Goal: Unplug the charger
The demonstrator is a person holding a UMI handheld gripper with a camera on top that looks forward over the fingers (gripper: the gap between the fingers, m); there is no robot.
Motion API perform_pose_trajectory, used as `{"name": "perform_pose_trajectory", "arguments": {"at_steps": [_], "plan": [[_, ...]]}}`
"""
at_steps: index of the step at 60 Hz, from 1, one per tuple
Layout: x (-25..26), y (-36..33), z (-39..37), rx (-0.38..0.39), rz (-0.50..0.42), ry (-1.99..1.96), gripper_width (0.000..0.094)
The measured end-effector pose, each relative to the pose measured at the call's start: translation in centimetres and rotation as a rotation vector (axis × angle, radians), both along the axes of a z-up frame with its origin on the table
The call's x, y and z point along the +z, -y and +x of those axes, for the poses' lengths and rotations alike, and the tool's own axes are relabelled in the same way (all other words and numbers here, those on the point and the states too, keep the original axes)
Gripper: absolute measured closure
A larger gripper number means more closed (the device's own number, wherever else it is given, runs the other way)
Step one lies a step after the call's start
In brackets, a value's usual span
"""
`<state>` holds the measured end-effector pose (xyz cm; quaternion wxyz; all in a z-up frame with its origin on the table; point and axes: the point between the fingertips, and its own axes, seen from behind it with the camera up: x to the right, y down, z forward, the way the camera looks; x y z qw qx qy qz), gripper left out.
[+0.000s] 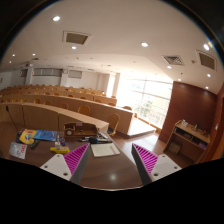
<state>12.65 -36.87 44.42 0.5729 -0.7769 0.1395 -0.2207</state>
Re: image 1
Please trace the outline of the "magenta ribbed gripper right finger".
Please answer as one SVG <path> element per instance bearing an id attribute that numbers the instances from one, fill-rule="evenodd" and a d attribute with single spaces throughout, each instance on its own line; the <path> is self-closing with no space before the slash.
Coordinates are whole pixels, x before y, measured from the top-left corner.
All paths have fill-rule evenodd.
<path id="1" fill-rule="evenodd" d="M 144 185 L 155 182 L 181 170 L 181 167 L 167 155 L 156 155 L 137 144 L 132 144 L 131 153 L 135 160 L 141 181 Z"/>

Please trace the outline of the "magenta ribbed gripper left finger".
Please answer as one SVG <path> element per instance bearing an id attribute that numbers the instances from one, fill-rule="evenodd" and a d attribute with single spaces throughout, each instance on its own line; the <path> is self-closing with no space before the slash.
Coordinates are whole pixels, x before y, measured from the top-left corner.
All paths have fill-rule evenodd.
<path id="1" fill-rule="evenodd" d="M 72 183 L 79 184 L 83 175 L 88 157 L 90 144 L 80 146 L 69 153 L 56 154 L 41 166 L 41 169 L 59 176 Z"/>

